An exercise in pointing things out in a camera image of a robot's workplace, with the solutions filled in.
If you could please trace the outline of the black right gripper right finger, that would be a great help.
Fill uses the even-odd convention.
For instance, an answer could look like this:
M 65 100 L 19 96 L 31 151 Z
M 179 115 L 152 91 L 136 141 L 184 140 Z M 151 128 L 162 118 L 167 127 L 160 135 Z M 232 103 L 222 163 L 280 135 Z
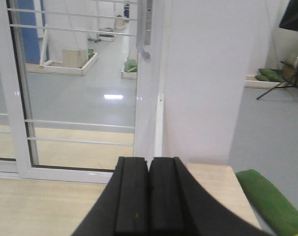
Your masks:
M 178 157 L 156 157 L 149 169 L 152 236 L 265 236 L 205 190 Z

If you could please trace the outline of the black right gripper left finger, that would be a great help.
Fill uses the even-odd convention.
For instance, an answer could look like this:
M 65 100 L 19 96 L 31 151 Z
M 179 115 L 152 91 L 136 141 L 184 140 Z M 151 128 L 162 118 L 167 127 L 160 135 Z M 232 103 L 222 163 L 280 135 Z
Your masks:
M 147 236 L 148 167 L 142 157 L 120 157 L 98 200 L 74 236 Z

